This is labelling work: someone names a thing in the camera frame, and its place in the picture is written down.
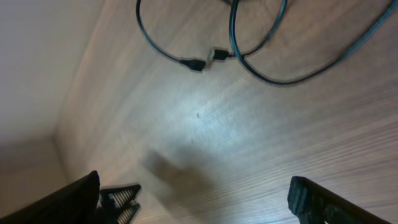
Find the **wooden floor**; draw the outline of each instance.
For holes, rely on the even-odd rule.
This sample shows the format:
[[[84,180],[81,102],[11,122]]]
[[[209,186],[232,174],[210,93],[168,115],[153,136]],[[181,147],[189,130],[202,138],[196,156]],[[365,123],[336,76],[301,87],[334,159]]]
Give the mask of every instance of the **wooden floor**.
[[[160,46],[205,58],[229,48],[229,6],[145,0]],[[250,62],[274,78],[335,57],[388,0],[296,0]],[[241,49],[270,28],[280,1],[242,1]],[[298,223],[293,175],[398,222],[398,11],[364,47],[321,77],[278,88],[236,60],[190,72],[142,37],[135,1],[109,0],[60,115],[57,143],[70,181],[98,170],[102,186],[139,182],[134,223]]]

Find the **white wall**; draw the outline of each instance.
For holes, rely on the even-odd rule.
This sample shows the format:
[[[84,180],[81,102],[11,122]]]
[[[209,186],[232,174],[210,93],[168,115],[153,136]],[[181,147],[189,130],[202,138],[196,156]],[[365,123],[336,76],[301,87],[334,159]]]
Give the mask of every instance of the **white wall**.
[[[0,217],[66,184],[51,140],[0,147]]]
[[[0,144],[53,134],[103,0],[0,0]]]

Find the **wall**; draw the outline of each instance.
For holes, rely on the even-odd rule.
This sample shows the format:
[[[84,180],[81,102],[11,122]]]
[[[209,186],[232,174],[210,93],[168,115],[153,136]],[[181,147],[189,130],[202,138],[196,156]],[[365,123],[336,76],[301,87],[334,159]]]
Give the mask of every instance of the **wall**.
[[[0,143],[50,137],[103,0],[0,1]]]
[[[0,217],[67,184],[52,140],[0,148]]]

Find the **wood grain surface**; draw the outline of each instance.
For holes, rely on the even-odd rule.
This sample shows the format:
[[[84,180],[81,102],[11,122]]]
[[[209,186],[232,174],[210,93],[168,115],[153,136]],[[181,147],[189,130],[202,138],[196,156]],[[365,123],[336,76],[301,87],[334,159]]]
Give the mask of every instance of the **wood grain surface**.
[[[388,0],[296,0],[249,61],[274,78],[335,57]],[[267,85],[236,60],[194,73],[157,54],[135,1],[106,1],[65,101],[57,144],[70,181],[139,182],[134,223],[298,223],[287,207],[301,175],[398,222],[398,11],[348,60],[309,82]],[[267,32],[280,1],[242,1],[241,49]],[[229,6],[145,0],[142,20],[169,52],[230,49]]]

